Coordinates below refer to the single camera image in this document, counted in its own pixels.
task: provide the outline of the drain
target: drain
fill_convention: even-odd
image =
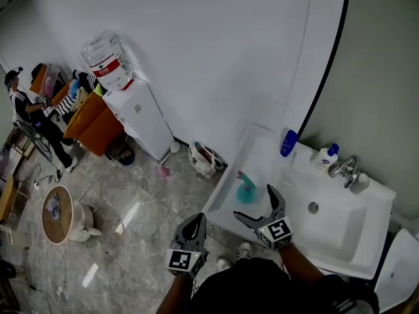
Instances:
[[[319,205],[317,204],[317,202],[310,202],[308,204],[308,211],[312,214],[316,214],[319,211]]]

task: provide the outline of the wooden table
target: wooden table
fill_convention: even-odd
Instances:
[[[15,189],[16,181],[14,180],[13,175],[9,175],[7,178],[7,182],[5,184],[5,189],[0,197],[0,221],[6,221],[9,217],[10,210],[12,209],[12,205],[16,200],[16,196],[18,194],[23,195],[27,199],[30,199],[30,196],[22,193],[21,191]]]
[[[55,193],[60,196],[60,218],[58,220],[54,220],[46,208]],[[73,218],[72,206],[70,193],[64,186],[57,185],[51,188],[51,191],[45,197],[42,208],[42,225],[45,235],[54,244],[61,244],[70,231]]]

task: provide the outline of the red label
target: red label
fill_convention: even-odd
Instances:
[[[130,87],[130,85],[134,82],[133,79],[131,79],[127,85],[125,85],[125,87],[122,89],[122,91],[125,91],[128,87]]]
[[[103,77],[109,73],[111,73],[112,71],[114,71],[116,68],[118,68],[119,65],[119,61],[117,59],[111,61],[111,63],[109,63],[107,66],[103,67],[100,70],[97,71],[93,71],[93,74],[97,77]]]

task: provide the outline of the white cabinet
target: white cabinet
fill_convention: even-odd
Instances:
[[[161,160],[174,141],[149,85],[134,79],[125,91],[108,91],[103,100],[124,125],[125,132],[152,157]]]

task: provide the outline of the water bottle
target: water bottle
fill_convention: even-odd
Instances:
[[[107,90],[126,90],[133,82],[131,64],[113,31],[105,30],[92,37],[82,45],[80,52]]]

